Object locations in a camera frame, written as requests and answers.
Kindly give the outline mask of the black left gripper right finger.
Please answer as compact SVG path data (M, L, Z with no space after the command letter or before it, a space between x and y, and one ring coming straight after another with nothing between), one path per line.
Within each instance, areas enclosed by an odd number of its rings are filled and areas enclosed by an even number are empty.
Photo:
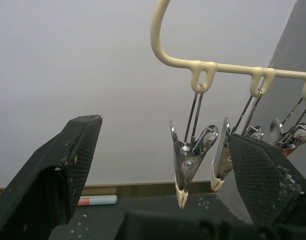
M278 150L261 140L228 138L238 192L253 224L281 240L306 240L306 179Z

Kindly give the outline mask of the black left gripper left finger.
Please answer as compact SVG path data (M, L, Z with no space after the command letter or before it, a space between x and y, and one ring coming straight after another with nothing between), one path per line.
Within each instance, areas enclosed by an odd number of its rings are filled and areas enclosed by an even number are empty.
M70 221L102 120L101 115L74 118L32 154L0 195L0 240L46 240Z

